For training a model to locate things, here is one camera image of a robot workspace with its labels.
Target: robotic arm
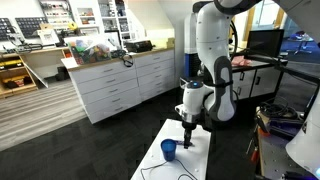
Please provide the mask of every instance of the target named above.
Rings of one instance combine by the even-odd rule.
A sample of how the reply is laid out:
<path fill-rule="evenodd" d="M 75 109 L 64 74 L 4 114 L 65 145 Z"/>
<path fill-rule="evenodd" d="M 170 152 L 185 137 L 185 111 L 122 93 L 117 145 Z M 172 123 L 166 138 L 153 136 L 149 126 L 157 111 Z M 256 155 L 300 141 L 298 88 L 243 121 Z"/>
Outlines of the robotic arm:
<path fill-rule="evenodd" d="M 232 68 L 229 60 L 228 32 L 234 15 L 247 11 L 261 0 L 214 0 L 198 2 L 196 47 L 200 60 L 210 72 L 213 86 L 189 82 L 184 88 L 183 104 L 176 106 L 185 128 L 184 147 L 196 128 L 201 110 L 215 121 L 228 121 L 235 113 L 232 96 Z M 307 34 L 320 42 L 319 0 L 274 0 Z M 286 146 L 289 156 L 320 178 L 320 96 L 318 94 L 304 127 Z"/>

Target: lab room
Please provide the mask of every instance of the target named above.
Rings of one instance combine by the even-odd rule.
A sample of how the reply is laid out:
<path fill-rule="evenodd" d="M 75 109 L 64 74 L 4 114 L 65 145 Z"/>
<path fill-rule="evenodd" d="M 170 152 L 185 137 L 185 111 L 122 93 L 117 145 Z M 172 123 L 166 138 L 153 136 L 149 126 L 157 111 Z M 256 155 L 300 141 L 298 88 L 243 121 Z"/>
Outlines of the lab room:
<path fill-rule="evenodd" d="M 3 180 L 320 180 L 320 1 L 2 0 Z"/>

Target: white table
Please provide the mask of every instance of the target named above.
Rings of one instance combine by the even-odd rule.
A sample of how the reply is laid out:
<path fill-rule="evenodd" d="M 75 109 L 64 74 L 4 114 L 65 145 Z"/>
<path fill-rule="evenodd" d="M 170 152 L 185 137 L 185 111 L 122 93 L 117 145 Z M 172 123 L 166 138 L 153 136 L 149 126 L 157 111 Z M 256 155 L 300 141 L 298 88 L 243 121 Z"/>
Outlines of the white table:
<path fill-rule="evenodd" d="M 131 180 L 143 180 L 140 173 L 141 168 L 148 168 L 165 162 L 160 147 L 162 140 L 169 138 L 183 141 L 183 136 L 184 128 L 181 122 L 167 119 Z M 209 132 L 198 125 L 192 131 L 191 142 L 195 145 L 194 147 L 184 149 L 182 145 L 177 145 L 176 159 L 180 160 L 198 180 L 204 180 L 206 177 L 210 136 Z M 188 174 L 188 172 L 175 160 L 161 167 L 143 171 L 146 180 L 177 180 L 181 174 Z M 180 180 L 190 180 L 190 178 L 184 176 Z"/>

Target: blue cup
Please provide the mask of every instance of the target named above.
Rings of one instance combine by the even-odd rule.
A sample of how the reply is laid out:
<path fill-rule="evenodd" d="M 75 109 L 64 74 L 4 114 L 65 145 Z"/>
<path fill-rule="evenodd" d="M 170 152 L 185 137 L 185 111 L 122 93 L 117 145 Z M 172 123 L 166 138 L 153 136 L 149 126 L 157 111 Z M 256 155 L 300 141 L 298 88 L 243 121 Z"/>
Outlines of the blue cup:
<path fill-rule="evenodd" d="M 173 161 L 176 157 L 177 143 L 172 139 L 165 139 L 161 142 L 163 157 L 166 161 Z"/>

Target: computer monitor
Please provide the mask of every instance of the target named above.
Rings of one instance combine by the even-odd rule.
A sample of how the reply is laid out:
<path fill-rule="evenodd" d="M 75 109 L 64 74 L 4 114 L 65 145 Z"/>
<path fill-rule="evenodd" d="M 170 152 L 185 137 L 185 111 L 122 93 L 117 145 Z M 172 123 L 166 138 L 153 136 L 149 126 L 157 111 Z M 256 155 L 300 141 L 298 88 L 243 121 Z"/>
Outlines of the computer monitor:
<path fill-rule="evenodd" d="M 250 31 L 247 48 L 249 48 L 249 55 L 264 55 L 271 57 L 278 57 L 284 30 L 260 30 L 260 31 Z"/>

